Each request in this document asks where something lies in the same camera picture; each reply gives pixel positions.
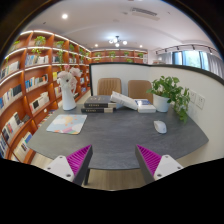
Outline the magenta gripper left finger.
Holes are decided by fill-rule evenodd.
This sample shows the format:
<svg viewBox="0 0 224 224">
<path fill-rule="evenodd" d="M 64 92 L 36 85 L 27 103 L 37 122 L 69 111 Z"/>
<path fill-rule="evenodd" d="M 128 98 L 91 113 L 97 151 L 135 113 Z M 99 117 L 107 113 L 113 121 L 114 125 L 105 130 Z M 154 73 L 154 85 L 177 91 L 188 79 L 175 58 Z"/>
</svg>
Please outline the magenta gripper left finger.
<svg viewBox="0 0 224 224">
<path fill-rule="evenodd" d="M 87 145 L 68 156 L 59 155 L 45 170 L 81 186 L 89 174 L 88 166 L 92 155 L 92 146 Z"/>
</svg>

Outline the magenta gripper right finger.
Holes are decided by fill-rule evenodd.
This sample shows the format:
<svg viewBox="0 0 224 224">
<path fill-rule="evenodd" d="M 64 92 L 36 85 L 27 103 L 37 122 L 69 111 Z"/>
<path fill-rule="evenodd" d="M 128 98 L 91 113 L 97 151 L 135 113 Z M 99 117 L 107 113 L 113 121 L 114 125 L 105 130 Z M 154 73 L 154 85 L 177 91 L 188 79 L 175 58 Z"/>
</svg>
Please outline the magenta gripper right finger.
<svg viewBox="0 0 224 224">
<path fill-rule="evenodd" d="M 159 155 L 140 145 L 136 146 L 135 154 L 146 184 L 183 169 L 171 156 Z"/>
</svg>

